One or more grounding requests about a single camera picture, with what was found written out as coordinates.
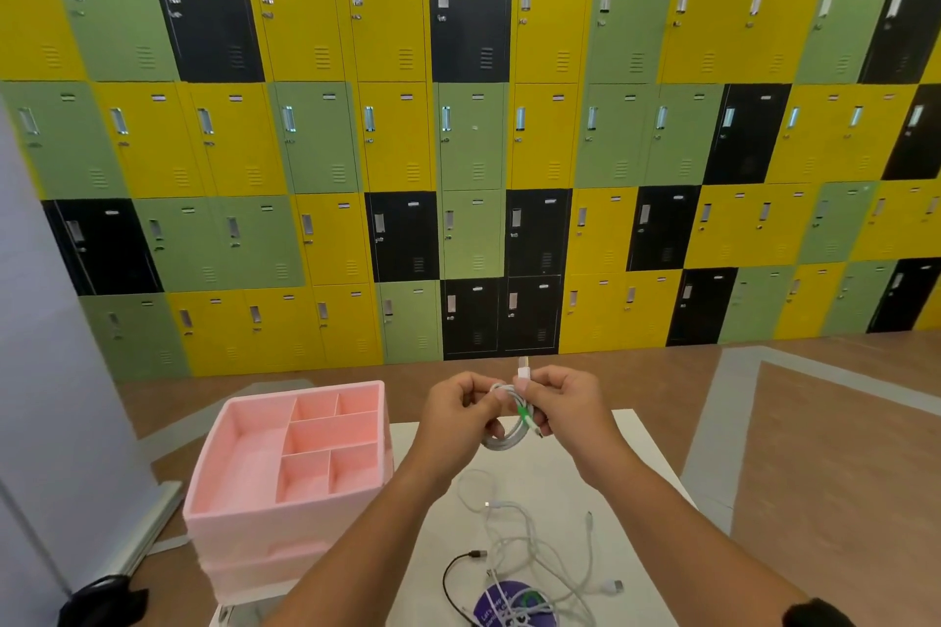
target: white table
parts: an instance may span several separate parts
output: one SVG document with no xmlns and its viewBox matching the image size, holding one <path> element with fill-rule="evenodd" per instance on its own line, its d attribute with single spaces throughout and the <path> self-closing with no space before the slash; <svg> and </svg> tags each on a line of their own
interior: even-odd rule
<svg viewBox="0 0 941 627">
<path fill-rule="evenodd" d="M 615 411 L 618 428 L 634 451 L 679 490 L 692 503 L 688 493 L 664 455 L 653 442 L 633 410 Z M 396 463 L 407 452 L 415 437 L 418 423 L 393 424 L 393 449 Z M 637 554 L 621 530 L 618 519 L 601 495 L 582 482 L 570 456 L 553 439 L 539 439 L 532 434 L 509 451 L 493 452 L 482 448 L 469 468 L 483 469 L 497 481 L 497 500 L 523 504 L 533 516 L 539 537 L 547 540 L 561 554 L 570 574 L 580 580 L 587 566 L 584 515 L 594 517 L 593 582 L 618 579 L 624 582 L 624 593 L 611 597 L 591 595 L 587 598 L 599 625 L 643 625 L 659 627 L 676 625 L 663 598 L 644 571 Z M 474 549 L 488 549 L 481 516 L 471 513 L 457 498 L 457 481 L 436 502 L 421 527 L 415 552 L 399 590 L 388 627 L 420 627 L 449 625 L 466 627 L 454 613 L 441 592 L 441 574 L 456 555 Z M 480 476 L 464 482 L 465 499 L 479 503 L 488 496 L 483 492 Z M 521 516 L 512 510 L 496 511 L 491 518 L 504 536 L 522 535 Z M 509 555 L 523 555 L 522 544 Z M 536 568 L 512 575 L 513 579 L 559 595 L 565 589 L 553 578 Z M 268 585 L 241 595 L 237 606 L 218 607 L 210 627 L 256 627 L 274 608 L 280 596 L 294 585 Z M 472 609 L 483 593 L 486 582 L 483 561 L 462 560 L 448 577 L 452 598 Z"/>
</svg>

